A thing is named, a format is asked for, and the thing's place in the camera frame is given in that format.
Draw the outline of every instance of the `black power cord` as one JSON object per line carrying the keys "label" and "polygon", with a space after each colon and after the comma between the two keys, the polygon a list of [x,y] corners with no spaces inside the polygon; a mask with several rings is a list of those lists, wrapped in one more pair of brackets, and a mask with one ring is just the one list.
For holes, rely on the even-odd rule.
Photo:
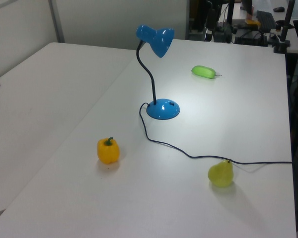
{"label": "black power cord", "polygon": [[162,144],[162,145],[168,145],[170,147],[172,147],[173,149],[176,149],[180,152],[182,152],[183,154],[185,154],[187,157],[191,158],[191,159],[201,159],[201,158],[217,158],[217,159],[222,159],[222,160],[229,160],[235,164],[239,164],[239,165],[258,165],[258,164],[292,164],[292,162],[290,161],[275,161],[275,162],[238,162],[238,161],[235,161],[235,160],[232,160],[232,159],[228,159],[226,157],[222,157],[222,156],[216,156],[216,155],[200,155],[200,156],[191,156],[189,155],[188,153],[186,153],[184,150],[181,150],[180,148],[174,146],[174,145],[171,145],[169,143],[166,143],[166,142],[163,142],[163,141],[158,141],[158,140],[152,140],[148,137],[148,133],[147,133],[147,128],[146,128],[146,125],[145,125],[145,121],[143,119],[143,116],[141,115],[141,109],[143,108],[143,106],[147,104],[149,106],[148,103],[143,103],[141,106],[140,106],[140,109],[139,109],[139,116],[141,118],[141,121],[143,122],[143,126],[144,126],[144,129],[145,129],[145,134],[146,134],[146,137],[149,141],[151,142],[154,142],[154,143],[158,143],[158,144]]}

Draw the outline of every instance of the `white table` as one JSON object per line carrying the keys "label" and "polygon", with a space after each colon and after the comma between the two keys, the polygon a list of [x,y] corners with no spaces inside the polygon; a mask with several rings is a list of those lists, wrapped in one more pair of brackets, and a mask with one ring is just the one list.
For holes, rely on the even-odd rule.
{"label": "white table", "polygon": [[[140,57],[157,98],[181,110],[166,121],[143,110],[151,138],[192,155],[291,160],[284,55],[174,40],[162,59],[148,44]],[[199,64],[222,76],[194,76]],[[145,138],[138,110],[152,100],[150,86],[134,58],[0,216],[0,238],[296,237],[291,165],[234,166],[234,184],[213,187],[207,173],[219,160]],[[108,136],[121,160],[106,166],[96,144]]]}
{"label": "white table", "polygon": [[[284,20],[285,16],[286,16],[286,12],[287,12],[287,7],[288,7],[287,1],[286,0],[268,0],[268,2],[269,2],[269,6],[271,7],[271,9],[267,9],[264,11],[271,12],[275,21]],[[246,18],[246,11],[240,10],[240,5],[241,5],[241,3],[234,4],[233,19],[245,19]],[[285,12],[273,12],[272,11],[272,9],[279,7],[279,6],[283,6],[285,8]],[[254,10],[253,20],[257,20],[255,15],[256,15],[256,9]],[[271,32],[275,33],[277,35],[281,34],[281,31],[277,32],[274,29],[272,29]],[[298,37],[297,37],[295,28],[288,29],[286,40],[289,40],[291,43],[291,45],[289,47],[287,47],[287,52],[288,53],[298,53]]]}
{"label": "white table", "polygon": [[134,55],[51,43],[0,78],[0,214]]}

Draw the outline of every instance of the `lamp shade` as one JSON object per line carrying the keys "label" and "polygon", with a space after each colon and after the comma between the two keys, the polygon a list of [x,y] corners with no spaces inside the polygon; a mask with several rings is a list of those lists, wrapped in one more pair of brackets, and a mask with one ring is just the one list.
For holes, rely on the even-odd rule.
{"label": "lamp shade", "polygon": [[162,28],[154,30],[146,25],[141,25],[136,31],[137,37],[150,44],[153,52],[162,58],[168,51],[174,37],[174,30]]}

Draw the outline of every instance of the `yellow-green pear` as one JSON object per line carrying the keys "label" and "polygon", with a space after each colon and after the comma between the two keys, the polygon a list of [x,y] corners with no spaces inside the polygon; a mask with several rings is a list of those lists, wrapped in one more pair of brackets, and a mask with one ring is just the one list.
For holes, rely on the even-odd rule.
{"label": "yellow-green pear", "polygon": [[208,177],[217,187],[227,187],[233,181],[233,164],[230,160],[224,160],[209,169]]}

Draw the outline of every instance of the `blue desk lamp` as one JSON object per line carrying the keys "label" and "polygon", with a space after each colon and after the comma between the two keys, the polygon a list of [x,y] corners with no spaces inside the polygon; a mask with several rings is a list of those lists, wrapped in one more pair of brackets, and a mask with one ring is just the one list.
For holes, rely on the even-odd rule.
{"label": "blue desk lamp", "polygon": [[160,58],[162,58],[168,51],[174,37],[174,30],[168,28],[162,28],[160,30],[154,30],[146,25],[141,25],[136,31],[137,37],[140,39],[140,43],[137,47],[136,55],[139,64],[145,69],[151,78],[153,101],[149,103],[147,107],[147,114],[155,119],[167,120],[176,117],[180,112],[179,105],[170,99],[156,99],[154,79],[150,71],[145,67],[139,58],[139,50],[143,42],[150,44],[153,52]]}

